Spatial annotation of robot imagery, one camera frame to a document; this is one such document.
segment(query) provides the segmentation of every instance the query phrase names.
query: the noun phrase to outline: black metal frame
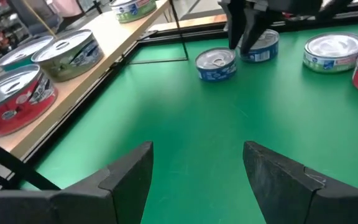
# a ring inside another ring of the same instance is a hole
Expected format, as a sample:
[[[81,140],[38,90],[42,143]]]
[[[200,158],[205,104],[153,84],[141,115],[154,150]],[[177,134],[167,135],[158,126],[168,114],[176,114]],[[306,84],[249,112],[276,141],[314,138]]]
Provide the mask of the black metal frame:
[[[48,152],[48,150],[53,146],[53,144],[59,139],[66,131],[68,131],[77,121],[78,118],[83,114],[83,112],[89,107],[95,99],[106,89],[107,86],[114,81],[115,77],[121,72],[121,70],[128,64],[140,64],[140,63],[154,63],[154,62],[177,62],[188,60],[188,54],[186,50],[185,42],[205,40],[205,39],[222,39],[227,38],[227,32],[223,31],[225,22],[207,24],[194,27],[185,27],[180,28],[178,23],[178,18],[176,11],[174,12],[175,20],[177,22],[177,29],[166,30],[161,32],[154,32],[146,39],[138,40],[130,49],[123,54],[123,56],[115,62],[111,69],[108,70],[96,83],[82,96],[82,98],[77,102],[77,104],[67,111],[63,118],[51,129],[51,131],[36,145],[30,150],[23,158],[22,163],[26,169],[30,169],[31,172],[23,173],[22,165],[18,164],[15,157],[10,156],[10,162],[4,164],[10,170],[16,170],[16,174],[4,173],[1,175],[5,177],[7,182],[0,179],[0,189],[12,189],[17,187],[19,183],[23,180],[23,177],[26,177],[26,180],[29,180],[30,175],[33,179],[33,185],[37,186],[40,189],[51,189],[55,186],[51,183],[47,183],[48,180],[40,178],[33,167],[39,160]],[[279,21],[272,24],[272,29],[277,32],[291,32],[297,30],[305,29],[317,29],[322,27],[332,27],[332,26],[347,26],[349,24],[358,24],[358,4],[353,4],[349,6],[343,13],[338,14],[335,18],[328,21],[295,21],[295,22],[284,22]],[[186,58],[174,58],[166,60],[150,60],[146,62],[135,62],[130,63],[131,58],[140,50],[142,47],[151,46],[151,45],[161,45],[161,44],[172,44],[181,42],[183,44],[183,49],[186,54]]]

